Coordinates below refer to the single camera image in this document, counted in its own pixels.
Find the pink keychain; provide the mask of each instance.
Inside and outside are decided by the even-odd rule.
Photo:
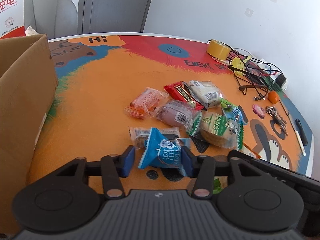
[[[257,114],[260,118],[263,118],[266,116],[266,114],[264,113],[264,109],[258,105],[253,105],[252,106],[252,110],[255,114]]]

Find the keychain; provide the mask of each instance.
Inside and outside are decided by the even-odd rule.
[[[267,106],[266,107],[266,113],[268,113],[275,122],[280,125],[281,130],[285,133],[286,136],[288,136],[288,133],[286,132],[285,128],[283,127],[283,123],[281,120],[278,118],[278,111],[275,107],[273,106]]]

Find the gray chair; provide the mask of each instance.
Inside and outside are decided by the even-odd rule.
[[[71,0],[24,0],[24,25],[48,39],[77,35],[77,9]]]

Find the tape roll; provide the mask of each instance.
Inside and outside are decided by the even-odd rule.
[[[211,40],[207,48],[207,53],[212,57],[220,60],[226,60],[231,49],[223,43],[215,40]]]

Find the cabinet door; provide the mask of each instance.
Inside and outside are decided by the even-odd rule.
[[[83,33],[140,32],[150,0],[85,0]]]

